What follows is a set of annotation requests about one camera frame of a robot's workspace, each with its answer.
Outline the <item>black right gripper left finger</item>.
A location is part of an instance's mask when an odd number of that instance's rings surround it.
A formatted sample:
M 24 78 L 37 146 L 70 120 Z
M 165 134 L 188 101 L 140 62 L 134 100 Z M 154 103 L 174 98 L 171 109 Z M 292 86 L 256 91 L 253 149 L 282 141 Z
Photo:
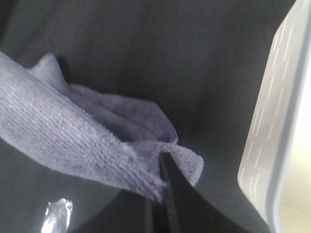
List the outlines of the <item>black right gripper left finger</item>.
M 73 233 L 154 233 L 151 202 L 121 191 L 104 209 Z

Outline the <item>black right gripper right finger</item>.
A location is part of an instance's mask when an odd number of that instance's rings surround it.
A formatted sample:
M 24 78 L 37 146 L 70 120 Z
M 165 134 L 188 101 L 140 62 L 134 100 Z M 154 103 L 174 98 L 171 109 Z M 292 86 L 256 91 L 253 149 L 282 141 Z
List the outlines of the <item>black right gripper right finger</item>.
M 160 175 L 167 181 L 159 205 L 161 233 L 267 233 L 269 228 L 236 185 L 221 194 L 220 184 L 203 192 L 191 186 L 170 153 L 160 154 Z

